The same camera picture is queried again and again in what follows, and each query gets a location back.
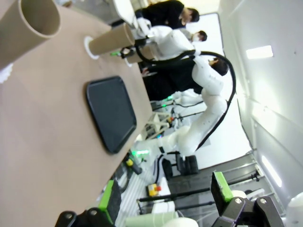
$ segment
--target white wall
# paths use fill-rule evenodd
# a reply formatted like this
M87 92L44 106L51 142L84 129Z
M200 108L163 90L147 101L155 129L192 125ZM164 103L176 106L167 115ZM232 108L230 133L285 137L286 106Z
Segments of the white wall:
M220 0L181 0L187 7L196 8L200 15L217 12Z
M203 49L206 51L223 54L220 24L217 14L201 16L198 23L187 25L187 29L192 32L204 30L208 35L207 41L197 42L195 45L203 46ZM223 96L228 99L232 89L230 73L225 75L223 79ZM177 111L182 111L182 115L197 113L204 109L205 105L186 109L182 109L182 107L176 108ZM197 116L189 117L187 123L191 123L196 117ZM206 142L206 146L202 146L196 152L198 167L199 169L203 169L222 162L227 162L243 156L250 150L249 141L242 129L237 99L235 97L224 121L210 136L209 141Z
M224 50L236 69L243 127L286 206L303 191L303 2L221 0L219 14ZM247 49L264 45L272 46L274 57L246 57ZM282 187L262 156L282 179Z

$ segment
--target table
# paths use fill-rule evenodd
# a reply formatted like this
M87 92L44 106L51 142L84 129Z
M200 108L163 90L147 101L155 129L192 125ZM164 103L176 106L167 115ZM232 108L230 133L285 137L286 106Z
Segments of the table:
M11 3L0 0L0 17ZM17 60L0 85L0 226L53 227L62 211L83 212L152 114L137 66L85 52L83 38L110 27L59 10L60 33ZM84 95L85 83L113 75L124 80L137 119L117 155L105 152Z

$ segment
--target paper tube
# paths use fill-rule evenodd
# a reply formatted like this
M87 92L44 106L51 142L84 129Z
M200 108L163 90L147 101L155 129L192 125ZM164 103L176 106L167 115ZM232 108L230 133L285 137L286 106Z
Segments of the paper tube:
M128 24L123 23L92 40L89 49L93 55L100 55L132 45L134 45L132 31Z
M0 20L0 70L59 29L60 15L52 0L16 0Z

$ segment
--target dark hair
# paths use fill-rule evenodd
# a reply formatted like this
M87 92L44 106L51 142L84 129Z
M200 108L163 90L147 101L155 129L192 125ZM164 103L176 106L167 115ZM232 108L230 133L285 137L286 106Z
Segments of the dark hair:
M202 41L206 41L207 40L207 34L206 34L205 31L199 31L198 33L203 36L203 40Z
M194 8L188 8L191 11L191 20L190 22L198 22L200 19L200 14L198 12L198 10L194 9Z
M211 67L216 70L221 76L224 76L228 72L228 66L226 62L219 58L215 58L214 60L218 60L218 62L213 64Z

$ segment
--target black cable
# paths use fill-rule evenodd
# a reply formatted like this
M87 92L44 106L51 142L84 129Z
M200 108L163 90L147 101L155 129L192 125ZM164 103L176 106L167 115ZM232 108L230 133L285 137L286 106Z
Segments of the black cable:
M167 104L167 105L165 105L165 106L160 106L160 107L158 107L158 108L156 108L156 109L153 109L153 111L162 109L162 108L164 108L164 107L166 107L166 106L170 106L170 105L179 105L179 106L184 107L184 108L193 107L193 106L198 105L198 104L201 104L201 103L203 103L203 102L204 102L204 101L201 101L201 102L198 102L198 103L193 104L193 105L181 105L181 104L179 104L179 103L170 103L170 104Z
M166 106L170 106L170 105L173 105L173 103L167 104L167 105L165 105L165 106L160 106L160 107L158 107L158 108L156 108L156 109L153 109L153 111L162 109L162 108L164 108L164 107L166 107Z
M133 175L133 171L130 167L126 166L127 172L126 172L126 183L123 187L120 186L120 192L121 194L124 193L129 185L129 181Z
M182 58L184 58L185 56L190 56L190 55L193 55L195 54L196 50L190 50L190 51L184 51L182 54L180 54L179 56L175 57L175 58L172 58L172 59L168 59L168 60L163 60L163 61L153 61L153 60L150 60L150 59L147 59L143 56L143 54L141 53L140 51L140 47L135 45L135 48L136 48L136 52L138 54L138 56L146 63L149 63L149 64L168 64L168 63L171 63L171 62L174 62L174 61L178 61L178 60L181 60Z
M163 155L160 155L158 160L157 160L157 177L156 177L156 180L155 180L155 183L158 182L158 179L159 179L159 174L160 174L160 160L161 158L163 157Z
M236 75L235 75L235 71L233 69L232 63L224 56L218 54L218 53L214 53L214 52L209 52L209 51L202 51L201 55L211 55L211 56L215 56L223 61L226 62L226 64L228 65L230 71L231 71L231 76L232 76L232 93L230 98L227 101L227 108L226 111L224 112L224 114L220 117L219 121L214 125L214 127L208 132L208 134L204 137L204 139L201 141L201 143L198 145L197 149L198 150L205 142L206 140L210 137L210 135L218 128L218 126L221 124L221 122L224 120L227 111L231 105L232 99L236 93Z
M198 113L192 113L192 114L189 114L189 115L185 115L185 116L180 116L180 117L176 117L176 119L183 119L185 117L190 117L190 116L193 116L193 115L196 115L196 114L200 114L200 113L204 113L205 111L201 111L201 112L198 112Z
M179 106L181 106L181 107L187 108L187 107L192 107L192 106L198 105L198 104L203 103L203 102L204 102L204 101L201 101L201 102L198 102L198 103L193 104L193 105L181 105L181 104L179 104L179 103L175 103L175 105L179 105Z

